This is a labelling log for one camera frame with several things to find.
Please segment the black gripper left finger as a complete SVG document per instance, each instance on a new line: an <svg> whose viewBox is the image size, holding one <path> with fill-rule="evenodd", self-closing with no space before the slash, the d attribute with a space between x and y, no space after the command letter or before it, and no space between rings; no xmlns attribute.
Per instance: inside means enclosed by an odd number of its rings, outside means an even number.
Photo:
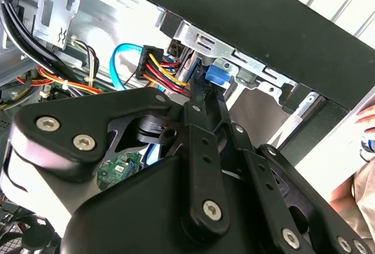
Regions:
<svg viewBox="0 0 375 254"><path fill-rule="evenodd" d="M204 101L212 88L196 74L183 105L155 88L139 88L25 106L8 142L9 198L45 217L64 237L78 208L104 192L97 187L100 165L153 143L161 145L161 159L120 183L176 160L189 223L213 235L227 231L220 151Z"/></svg>

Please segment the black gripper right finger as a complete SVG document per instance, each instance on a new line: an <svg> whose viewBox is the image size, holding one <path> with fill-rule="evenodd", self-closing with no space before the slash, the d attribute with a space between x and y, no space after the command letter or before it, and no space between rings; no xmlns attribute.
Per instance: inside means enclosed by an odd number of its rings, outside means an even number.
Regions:
<svg viewBox="0 0 375 254"><path fill-rule="evenodd" d="M254 204L259 253L371 253L367 243L271 145L254 148L230 120L216 88L204 98L209 128L219 137L222 167L239 173Z"/></svg>

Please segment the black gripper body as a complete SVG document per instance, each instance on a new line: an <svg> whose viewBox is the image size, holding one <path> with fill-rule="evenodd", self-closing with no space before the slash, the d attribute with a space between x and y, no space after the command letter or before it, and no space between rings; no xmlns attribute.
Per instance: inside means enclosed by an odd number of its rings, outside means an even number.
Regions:
<svg viewBox="0 0 375 254"><path fill-rule="evenodd" d="M223 174L229 229L210 234L188 221L182 165L165 160L86 201L72 216L61 253L259 253L246 182Z"/></svg>

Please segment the person's bare hand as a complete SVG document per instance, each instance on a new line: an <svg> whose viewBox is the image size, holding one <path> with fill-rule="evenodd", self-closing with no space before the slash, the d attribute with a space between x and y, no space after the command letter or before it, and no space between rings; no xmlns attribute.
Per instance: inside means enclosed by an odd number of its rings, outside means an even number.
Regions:
<svg viewBox="0 0 375 254"><path fill-rule="evenodd" d="M374 133L375 106L370 106L357 114L355 124L359 126L364 133Z"/></svg>

